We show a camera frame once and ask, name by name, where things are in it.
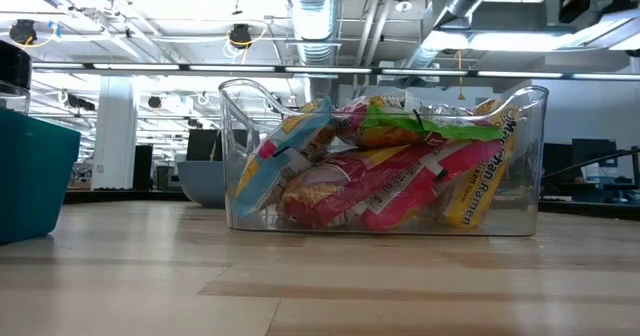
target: wooden tabletop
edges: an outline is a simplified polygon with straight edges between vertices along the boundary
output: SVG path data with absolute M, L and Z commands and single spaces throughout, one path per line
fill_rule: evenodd
M 0 247 L 0 335 L 640 335 L 640 223 L 317 236 L 187 202 L 70 205 Z

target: ceiling duct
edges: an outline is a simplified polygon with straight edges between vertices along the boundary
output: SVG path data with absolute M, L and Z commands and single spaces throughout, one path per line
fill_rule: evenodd
M 338 0 L 291 0 L 291 22 L 298 44 L 300 62 L 307 66 L 333 66 L 336 47 L 331 44 L 336 31 Z M 330 97 L 337 104 L 338 82 L 332 78 L 309 78 L 307 101 Z
M 471 27 L 473 12 L 484 0 L 436 0 L 429 4 L 422 21 L 423 29 L 427 34 L 422 44 L 416 51 L 404 61 L 403 68 L 427 68 L 436 58 L 439 49 L 429 46 L 428 36 L 435 29 L 468 29 Z M 415 78 L 402 79 L 403 87 Z

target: teal bin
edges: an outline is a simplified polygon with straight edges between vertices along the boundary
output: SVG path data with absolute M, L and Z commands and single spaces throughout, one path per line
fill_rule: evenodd
M 80 133 L 0 109 L 0 244 L 56 227 Z

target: ramen noodle package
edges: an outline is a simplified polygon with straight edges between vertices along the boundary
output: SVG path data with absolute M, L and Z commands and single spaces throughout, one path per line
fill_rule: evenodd
M 475 113 L 489 114 L 501 105 L 501 101 L 495 101 L 484 108 L 480 105 Z M 441 215 L 445 223 L 456 227 L 475 227 L 482 223 L 509 164 L 515 146 L 518 116 L 518 107 L 507 105 L 492 117 L 491 122 L 498 125 L 503 133 L 500 152 L 478 165 L 460 182 L 456 182 L 445 192 L 442 199 L 438 200 L 433 211 Z
M 284 120 L 249 156 L 233 199 L 238 217 L 277 203 L 289 180 L 326 156 L 336 131 L 330 100 L 313 100 L 300 111 L 305 114 Z
M 345 223 L 345 211 L 376 192 L 436 146 L 423 143 L 330 156 L 291 180 L 281 210 L 293 222 L 323 229 Z
M 500 149 L 498 140 L 454 141 L 434 149 L 360 205 L 364 209 L 362 223 L 371 231 L 388 231 L 400 226 L 434 202 L 437 183 L 448 182 L 475 168 Z
M 501 136 L 490 123 L 455 117 L 468 116 L 464 109 L 448 105 L 424 106 L 406 91 L 363 96 L 338 112 L 338 137 L 347 144 L 367 149 L 421 143 L 433 133 L 447 139 L 485 141 Z

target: ceiling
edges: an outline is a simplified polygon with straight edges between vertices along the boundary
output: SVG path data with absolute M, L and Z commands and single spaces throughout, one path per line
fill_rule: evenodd
M 374 63 L 397 61 L 408 57 L 422 41 L 421 21 L 428 0 L 410 0 L 412 8 L 399 12 L 392 8 L 383 29 L 384 41 L 375 51 Z M 543 5 L 545 0 L 486 0 Z M 367 0 L 341 0 L 339 10 L 339 59 L 340 65 L 353 65 L 363 30 L 363 18 L 368 7 Z M 76 9 L 96 9 L 106 15 L 106 19 L 92 20 Z M 247 63 L 247 64 L 288 64 L 298 63 L 293 27 L 289 19 L 286 0 L 0 0 L 0 38 L 8 40 L 8 31 L 16 19 L 36 21 L 38 41 L 41 47 L 28 48 L 27 52 L 39 61 L 80 61 L 80 62 L 178 62 L 178 63 Z M 49 40 L 53 30 L 49 21 L 60 27 L 59 38 Z M 234 24 L 250 25 L 253 38 L 260 38 L 250 47 L 246 56 L 225 55 L 226 33 Z M 100 25 L 107 25 L 100 31 Z M 133 33 L 128 38 L 127 29 Z M 624 67 L 628 58 L 622 53 L 596 52 L 565 53 L 549 55 L 543 53 L 517 53 L 466 50 L 458 55 L 441 53 L 435 60 L 442 68 L 482 68 L 492 70 L 558 70 L 559 68 L 581 68 L 583 71 L 616 71 Z M 585 59 L 597 57 L 601 62 L 596 66 L 585 63 Z M 98 75 L 35 74 L 33 79 L 33 102 L 31 112 L 36 114 L 56 114 L 75 112 L 60 102 L 61 90 L 67 90 L 79 97 L 98 103 L 100 80 Z M 203 92 L 207 102 L 194 102 L 194 118 L 198 115 L 219 114 L 218 96 L 215 90 L 225 78 L 204 78 L 186 76 L 137 77 L 137 85 L 142 95 L 141 115 L 171 115 L 175 111 L 150 109 L 147 99 L 158 97 L 191 97 L 197 101 Z M 299 79 L 261 79 L 271 92 L 288 97 L 291 93 L 301 95 L 304 84 Z M 478 86 L 492 86 L 487 81 Z M 441 86 L 457 84 L 455 79 L 442 79 Z M 258 97 L 248 97 L 246 107 L 250 112 L 268 113 Z M 87 156 L 90 155 L 95 120 L 51 119 L 84 132 Z M 150 142 L 151 138 L 171 140 L 163 144 L 169 151 L 184 152 L 184 141 L 176 132 L 186 132 L 185 121 L 142 120 L 139 123 L 139 142 Z M 158 152 L 158 156 L 169 157 L 171 152 Z

